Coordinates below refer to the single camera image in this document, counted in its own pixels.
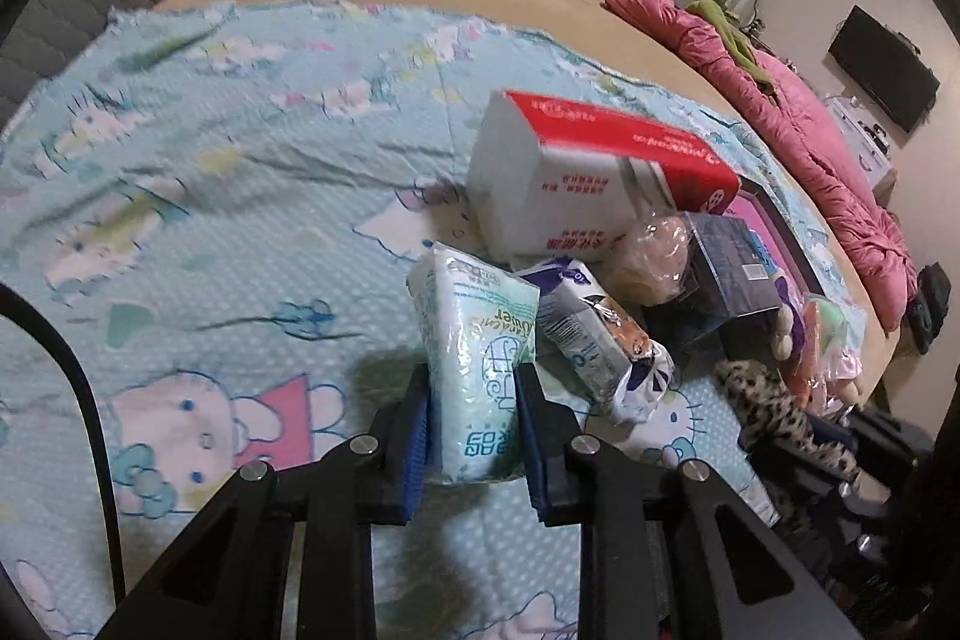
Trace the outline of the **mint green tissue pack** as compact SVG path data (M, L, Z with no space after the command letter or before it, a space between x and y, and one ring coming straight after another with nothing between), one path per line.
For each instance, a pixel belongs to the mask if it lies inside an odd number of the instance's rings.
M407 287L430 370L434 481L508 481L521 470L514 370L535 357L539 289L443 244Z

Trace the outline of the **beige bear pink dress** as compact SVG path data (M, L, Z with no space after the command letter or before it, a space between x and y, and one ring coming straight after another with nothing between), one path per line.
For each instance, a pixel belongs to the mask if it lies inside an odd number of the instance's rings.
M825 354L805 349L800 354L786 385L800 409L827 417L859 398L856 380L862 374L862 360L849 347L830 349Z

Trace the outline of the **blue white wipes packet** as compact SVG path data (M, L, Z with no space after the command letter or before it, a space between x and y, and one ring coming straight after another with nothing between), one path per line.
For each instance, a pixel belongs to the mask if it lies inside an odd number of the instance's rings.
M581 260L521 269L540 291L537 326L613 424L643 424L674 380L674 359L608 294Z

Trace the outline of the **leopard print fabric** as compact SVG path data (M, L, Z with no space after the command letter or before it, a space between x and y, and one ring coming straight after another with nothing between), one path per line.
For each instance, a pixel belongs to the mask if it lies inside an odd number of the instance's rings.
M807 414L797 406L784 381L765 364L752 359L721 360L715 367L715 379L740 422L742 450L750 452L765 442L786 443L848 481L859 476L859 464L850 448L839 442L815 442Z

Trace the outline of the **brown plush in plastic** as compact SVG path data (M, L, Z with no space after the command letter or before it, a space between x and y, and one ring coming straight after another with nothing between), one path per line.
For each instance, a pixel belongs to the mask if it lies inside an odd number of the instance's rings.
M605 286L619 301L656 307L677 299L690 262L690 224L680 214L647 216L613 247Z

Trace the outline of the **beige bear purple bow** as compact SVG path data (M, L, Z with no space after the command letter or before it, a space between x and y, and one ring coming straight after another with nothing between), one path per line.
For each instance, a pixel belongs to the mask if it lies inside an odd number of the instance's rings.
M779 308L771 333L771 353L779 364L796 364L805 346L804 301L782 271L773 276Z

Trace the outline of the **red white tissue box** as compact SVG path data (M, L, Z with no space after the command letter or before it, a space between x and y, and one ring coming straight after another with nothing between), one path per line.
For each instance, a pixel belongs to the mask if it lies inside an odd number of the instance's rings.
M739 190L739 175L690 131L521 91L491 95L467 174L483 241L503 263L594 262L649 214L719 214Z

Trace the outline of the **Hello Kitty blue blanket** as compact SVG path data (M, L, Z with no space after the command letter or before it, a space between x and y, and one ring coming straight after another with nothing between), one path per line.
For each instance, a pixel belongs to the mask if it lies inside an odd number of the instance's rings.
M404 392L405 278L436 242L483 257L466 179L491 93L695 131L786 208L851 325L839 250L732 110L631 80L543 32L345 0L112 15L2 135L2 283L80 359L104 424L127 583L242 463L318 459ZM576 638L579 539L522 479L428 487L377 530L382 638ZM49 638L112 612L75 396L2 319L2 567Z

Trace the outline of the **pink quilt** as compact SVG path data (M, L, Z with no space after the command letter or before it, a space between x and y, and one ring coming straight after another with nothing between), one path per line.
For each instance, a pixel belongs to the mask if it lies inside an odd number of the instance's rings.
M747 120L807 191L861 278L878 323L895 331L918 292L918 269L900 226L882 208L825 104L793 70L754 49L776 85L775 104L724 48L709 23L674 0L604 0L633 28L697 71Z

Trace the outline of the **white drawer cabinet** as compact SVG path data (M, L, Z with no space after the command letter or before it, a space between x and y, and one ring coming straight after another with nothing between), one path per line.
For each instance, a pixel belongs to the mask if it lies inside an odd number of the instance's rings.
M853 96L828 96L825 107L839 126L851 156L859 164L877 203L887 206L898 177L889 158L890 138L887 131Z

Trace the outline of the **green cloth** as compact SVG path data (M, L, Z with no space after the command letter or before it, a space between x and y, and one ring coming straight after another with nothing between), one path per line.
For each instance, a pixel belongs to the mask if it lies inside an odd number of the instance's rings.
M766 97L770 97L775 104L779 103L778 96L776 96L775 81L761 68L747 35L732 25L731 21L727 19L726 11L719 3L716 3L715 0L695 0L686 7L686 11L713 26L713 29L721 38L724 48L729 53L729 57L734 60L734 64L754 80L757 88Z

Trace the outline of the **tan round bed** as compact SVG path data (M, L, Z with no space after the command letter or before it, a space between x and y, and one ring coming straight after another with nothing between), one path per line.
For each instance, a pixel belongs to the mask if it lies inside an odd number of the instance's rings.
M703 76L602 0L161 0L163 11L233 3L311 5L314 50L265 86L277 117L331 120L413 161L420 181L465 184L470 150L498 89L569 97L639 113L701 136L739 174L796 218L859 341L862 395L887 369L898 338L814 198L778 154Z

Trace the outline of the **black wall television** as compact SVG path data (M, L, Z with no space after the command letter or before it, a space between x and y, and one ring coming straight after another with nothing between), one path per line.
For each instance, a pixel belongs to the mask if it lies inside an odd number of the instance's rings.
M940 81L913 42L854 5L828 47L830 57L907 135L928 118Z

